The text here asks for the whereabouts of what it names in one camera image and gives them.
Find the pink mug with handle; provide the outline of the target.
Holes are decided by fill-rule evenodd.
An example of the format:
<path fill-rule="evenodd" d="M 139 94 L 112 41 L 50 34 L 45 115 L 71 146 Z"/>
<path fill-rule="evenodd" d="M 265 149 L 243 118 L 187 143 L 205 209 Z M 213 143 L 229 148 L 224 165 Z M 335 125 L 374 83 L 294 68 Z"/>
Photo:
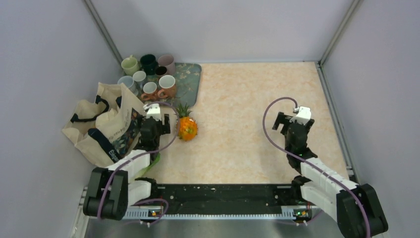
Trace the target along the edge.
<path fill-rule="evenodd" d="M 156 101 L 158 99 L 158 87 L 155 82 L 147 82 L 143 86 L 143 94 L 141 100 L 143 101 Z"/>

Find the salmon pink mug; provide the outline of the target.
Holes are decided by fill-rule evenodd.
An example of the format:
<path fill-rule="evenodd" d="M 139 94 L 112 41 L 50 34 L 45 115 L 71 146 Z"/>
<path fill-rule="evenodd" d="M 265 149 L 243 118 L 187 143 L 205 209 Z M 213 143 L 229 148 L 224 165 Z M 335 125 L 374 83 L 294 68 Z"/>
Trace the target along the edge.
<path fill-rule="evenodd" d="M 161 77 L 158 84 L 161 87 L 157 93 L 160 99 L 174 98 L 176 96 L 176 79 L 172 75 L 165 75 Z"/>

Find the blue grey mug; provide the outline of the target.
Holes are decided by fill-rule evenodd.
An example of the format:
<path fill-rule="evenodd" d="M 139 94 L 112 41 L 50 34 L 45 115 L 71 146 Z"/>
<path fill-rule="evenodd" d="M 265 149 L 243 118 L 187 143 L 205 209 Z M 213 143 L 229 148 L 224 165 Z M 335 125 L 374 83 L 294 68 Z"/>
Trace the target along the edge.
<path fill-rule="evenodd" d="M 147 74 L 144 71 L 137 71 L 133 74 L 133 80 L 140 90 L 143 90 L 144 84 L 147 83 Z"/>

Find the clear light blue cup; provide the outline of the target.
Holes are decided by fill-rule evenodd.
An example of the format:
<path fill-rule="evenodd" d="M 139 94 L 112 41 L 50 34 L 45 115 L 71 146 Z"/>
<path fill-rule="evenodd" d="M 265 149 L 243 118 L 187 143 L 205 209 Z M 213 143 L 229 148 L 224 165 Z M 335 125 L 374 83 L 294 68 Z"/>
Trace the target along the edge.
<path fill-rule="evenodd" d="M 125 85 L 135 96 L 138 96 L 138 89 L 132 76 L 121 77 L 117 84 Z"/>

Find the dark green mug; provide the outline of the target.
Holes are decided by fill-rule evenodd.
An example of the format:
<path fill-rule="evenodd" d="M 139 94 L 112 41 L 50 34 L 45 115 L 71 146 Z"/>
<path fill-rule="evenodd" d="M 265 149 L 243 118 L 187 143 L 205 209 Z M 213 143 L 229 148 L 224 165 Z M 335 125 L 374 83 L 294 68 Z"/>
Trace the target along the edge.
<path fill-rule="evenodd" d="M 143 55 L 140 58 L 140 65 L 146 75 L 155 75 L 155 70 L 158 66 L 156 56 L 153 54 Z"/>

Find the light green mug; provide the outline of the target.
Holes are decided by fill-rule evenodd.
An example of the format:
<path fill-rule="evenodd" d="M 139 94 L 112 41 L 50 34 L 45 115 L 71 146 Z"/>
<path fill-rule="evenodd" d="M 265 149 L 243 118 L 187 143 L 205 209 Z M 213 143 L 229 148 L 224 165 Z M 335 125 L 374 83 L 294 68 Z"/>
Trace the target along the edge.
<path fill-rule="evenodd" d="M 125 58 L 121 62 L 121 67 L 128 76 L 133 76 L 137 71 L 140 71 L 138 60 L 133 55 Z"/>

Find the mauve purple mug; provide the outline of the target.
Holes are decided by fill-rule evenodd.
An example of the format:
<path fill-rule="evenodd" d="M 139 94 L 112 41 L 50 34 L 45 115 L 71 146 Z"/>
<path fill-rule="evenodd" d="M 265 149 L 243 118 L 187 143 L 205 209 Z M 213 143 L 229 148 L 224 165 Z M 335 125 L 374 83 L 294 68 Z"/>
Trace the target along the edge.
<path fill-rule="evenodd" d="M 171 54 L 165 54 L 158 58 L 159 66 L 166 67 L 168 74 L 174 75 L 176 73 L 176 65 L 174 56 Z"/>

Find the small brown mug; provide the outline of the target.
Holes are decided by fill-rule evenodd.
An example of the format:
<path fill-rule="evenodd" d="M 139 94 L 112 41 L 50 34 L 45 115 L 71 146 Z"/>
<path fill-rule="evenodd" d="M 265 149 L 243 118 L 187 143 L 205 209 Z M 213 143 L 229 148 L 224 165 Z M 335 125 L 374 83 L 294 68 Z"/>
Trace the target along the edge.
<path fill-rule="evenodd" d="M 156 75 L 158 78 L 161 78 L 161 77 L 163 77 L 163 76 L 165 76 L 165 75 L 168 75 L 168 69 L 167 69 L 165 66 L 158 66 L 158 67 L 155 69 L 155 75 Z"/>

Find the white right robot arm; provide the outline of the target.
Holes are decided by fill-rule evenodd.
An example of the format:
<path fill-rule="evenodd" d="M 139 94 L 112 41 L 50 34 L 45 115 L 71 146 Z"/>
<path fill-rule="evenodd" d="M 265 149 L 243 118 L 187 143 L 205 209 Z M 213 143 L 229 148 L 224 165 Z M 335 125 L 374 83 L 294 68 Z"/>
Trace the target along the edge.
<path fill-rule="evenodd" d="M 373 237 L 389 226 L 375 189 L 342 177 L 326 166 L 308 147 L 307 139 L 314 119 L 306 124 L 279 112 L 273 125 L 285 137 L 289 165 L 299 176 L 292 181 L 290 197 L 296 204 L 306 201 L 318 206 L 336 223 L 345 238 Z"/>

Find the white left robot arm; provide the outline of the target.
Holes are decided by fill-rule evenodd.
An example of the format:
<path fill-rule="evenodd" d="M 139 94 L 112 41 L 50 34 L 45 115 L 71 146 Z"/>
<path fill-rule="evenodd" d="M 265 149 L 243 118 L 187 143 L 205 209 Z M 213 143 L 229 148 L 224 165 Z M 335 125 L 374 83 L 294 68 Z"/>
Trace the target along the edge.
<path fill-rule="evenodd" d="M 129 206 L 138 201 L 153 205 L 158 201 L 156 181 L 143 174 L 159 160 L 160 137 L 170 133 L 169 114 L 163 120 L 143 119 L 135 148 L 117 163 L 92 170 L 83 213 L 110 220 L 122 220 Z"/>

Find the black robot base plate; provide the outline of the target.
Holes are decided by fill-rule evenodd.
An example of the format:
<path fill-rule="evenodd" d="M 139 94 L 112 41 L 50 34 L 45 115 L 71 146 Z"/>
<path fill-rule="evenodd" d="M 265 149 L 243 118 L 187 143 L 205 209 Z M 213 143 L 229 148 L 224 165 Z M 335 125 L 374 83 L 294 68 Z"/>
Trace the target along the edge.
<path fill-rule="evenodd" d="M 169 203 L 166 217 L 309 217 L 317 207 L 289 184 L 156 184 L 151 198 Z"/>

